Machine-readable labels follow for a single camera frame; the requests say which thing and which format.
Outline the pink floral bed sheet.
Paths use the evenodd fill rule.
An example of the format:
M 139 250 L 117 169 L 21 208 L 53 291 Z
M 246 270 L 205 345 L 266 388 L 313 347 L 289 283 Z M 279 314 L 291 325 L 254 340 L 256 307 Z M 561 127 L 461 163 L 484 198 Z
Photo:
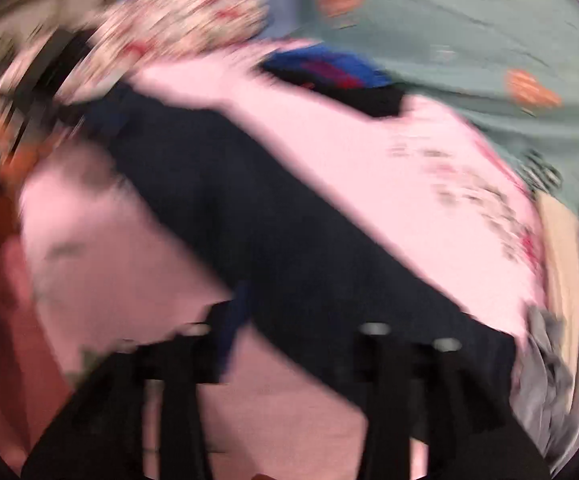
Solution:
M 252 49 L 216 52 L 118 84 L 230 119 L 416 278 L 510 335 L 513 384 L 525 312 L 538 298 L 536 218 L 518 180 L 439 103 L 409 96 L 399 116 L 374 119 L 259 73 L 256 60 Z M 41 324 L 73 384 L 120 344 L 167 338 L 242 285 L 224 284 L 166 228 L 84 130 L 35 171 L 21 212 Z M 245 285 L 249 318 L 225 379 L 202 392 L 216 474 L 352 478 L 361 405 L 257 329 Z

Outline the red floral pillow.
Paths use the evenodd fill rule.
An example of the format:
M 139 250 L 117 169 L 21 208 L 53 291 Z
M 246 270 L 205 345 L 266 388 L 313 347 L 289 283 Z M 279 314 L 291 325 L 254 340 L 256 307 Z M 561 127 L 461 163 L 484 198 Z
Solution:
M 99 84 L 148 64 L 240 44 L 268 21 L 268 0 L 123 0 L 88 14 L 93 50 L 58 91 L 83 99 Z

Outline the grey crumpled cloth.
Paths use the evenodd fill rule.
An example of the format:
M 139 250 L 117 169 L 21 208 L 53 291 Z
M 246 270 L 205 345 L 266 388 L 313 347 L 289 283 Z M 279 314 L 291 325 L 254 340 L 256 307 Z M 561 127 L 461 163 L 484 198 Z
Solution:
M 579 436 L 579 417 L 570 411 L 574 377 L 562 357 L 564 322 L 548 310 L 530 306 L 527 328 L 511 407 L 550 470 L 556 472 Z

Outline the dark navy pants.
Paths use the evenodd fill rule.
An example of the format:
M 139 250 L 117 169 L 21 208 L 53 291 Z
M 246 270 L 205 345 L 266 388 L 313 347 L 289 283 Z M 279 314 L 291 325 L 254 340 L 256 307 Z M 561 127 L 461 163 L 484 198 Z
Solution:
M 347 400 L 365 402 L 352 339 L 366 322 L 416 344 L 460 341 L 493 391 L 509 397 L 510 335 L 416 278 L 222 114 L 117 84 L 59 116 L 103 146 L 157 219 L 224 284 L 248 284 L 257 329 Z

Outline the folded blue red garment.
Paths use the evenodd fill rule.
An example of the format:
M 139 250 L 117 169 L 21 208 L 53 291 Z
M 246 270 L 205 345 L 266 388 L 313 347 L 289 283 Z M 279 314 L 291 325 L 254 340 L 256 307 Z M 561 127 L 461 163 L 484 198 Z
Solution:
M 276 51 L 261 67 L 270 73 L 300 74 L 309 81 L 340 89 L 382 88 L 393 83 L 383 70 L 365 58 L 329 49 L 324 44 Z

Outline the folded black garment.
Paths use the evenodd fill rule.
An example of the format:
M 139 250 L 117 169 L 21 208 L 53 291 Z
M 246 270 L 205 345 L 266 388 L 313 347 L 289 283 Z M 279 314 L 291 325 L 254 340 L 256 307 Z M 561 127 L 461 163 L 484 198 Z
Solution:
M 401 114 L 405 92 L 395 84 L 370 88 L 349 78 L 341 82 L 330 82 L 305 72 L 291 70 L 266 70 L 266 72 L 281 81 L 326 96 L 373 118 L 396 117 Z

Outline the teal heart blanket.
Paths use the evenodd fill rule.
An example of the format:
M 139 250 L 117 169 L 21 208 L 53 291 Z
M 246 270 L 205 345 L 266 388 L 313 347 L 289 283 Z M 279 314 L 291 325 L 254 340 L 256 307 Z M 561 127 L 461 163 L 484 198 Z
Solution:
M 578 0 L 303 0 L 301 30 L 453 107 L 579 209 Z

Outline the pink sweater of person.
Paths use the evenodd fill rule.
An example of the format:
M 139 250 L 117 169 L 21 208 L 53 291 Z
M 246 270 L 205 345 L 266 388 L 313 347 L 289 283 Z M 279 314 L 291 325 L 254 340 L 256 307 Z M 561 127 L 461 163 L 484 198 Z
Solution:
M 0 244 L 0 457 L 19 472 L 70 396 L 36 316 L 20 236 Z

